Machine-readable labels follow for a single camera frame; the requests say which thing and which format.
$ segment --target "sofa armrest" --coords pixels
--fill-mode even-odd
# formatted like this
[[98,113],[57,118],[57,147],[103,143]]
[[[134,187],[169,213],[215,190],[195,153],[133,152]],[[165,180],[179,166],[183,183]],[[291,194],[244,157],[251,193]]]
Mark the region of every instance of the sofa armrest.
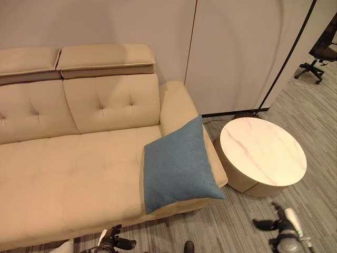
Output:
[[[159,94],[161,104],[160,124],[163,135],[168,135],[178,130],[198,116],[194,104],[182,82],[170,81],[162,84],[159,87]],[[228,181],[226,173],[209,135],[204,127],[203,129],[205,147],[215,182],[219,187],[224,186]]]

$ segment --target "baseboard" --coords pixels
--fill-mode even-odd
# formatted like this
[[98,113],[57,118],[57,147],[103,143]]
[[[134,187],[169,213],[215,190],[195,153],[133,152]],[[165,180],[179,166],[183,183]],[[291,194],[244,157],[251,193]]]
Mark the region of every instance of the baseboard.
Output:
[[261,108],[261,109],[251,109],[251,110],[243,110],[243,111],[233,111],[233,112],[218,112],[218,113],[209,113],[209,114],[202,114],[201,117],[208,118],[208,117],[217,117],[217,116],[225,116],[225,115],[234,115],[243,112],[266,112],[269,110],[269,107]]

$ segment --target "sofa seat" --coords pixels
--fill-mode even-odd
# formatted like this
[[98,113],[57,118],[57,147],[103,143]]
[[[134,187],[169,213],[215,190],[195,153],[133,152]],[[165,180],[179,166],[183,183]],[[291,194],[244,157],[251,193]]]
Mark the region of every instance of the sofa seat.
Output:
[[0,245],[144,215],[144,145],[160,137],[156,125],[0,145]]

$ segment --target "sofa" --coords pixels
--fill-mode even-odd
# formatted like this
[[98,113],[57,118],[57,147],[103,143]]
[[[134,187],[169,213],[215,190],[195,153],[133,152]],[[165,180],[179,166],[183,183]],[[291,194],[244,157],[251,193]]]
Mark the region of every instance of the sofa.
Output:
[[[0,250],[188,212],[146,215],[144,146],[198,114],[184,84],[158,84],[147,45],[0,51]],[[204,129],[216,184],[227,177]]]

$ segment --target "marble tabletop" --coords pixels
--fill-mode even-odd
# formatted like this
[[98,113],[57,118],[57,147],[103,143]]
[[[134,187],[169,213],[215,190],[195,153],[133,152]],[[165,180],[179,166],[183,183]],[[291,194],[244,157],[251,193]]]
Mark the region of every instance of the marble tabletop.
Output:
[[303,149],[281,127],[262,119],[238,118],[221,131],[228,160],[241,173],[271,186],[289,186],[306,172]]

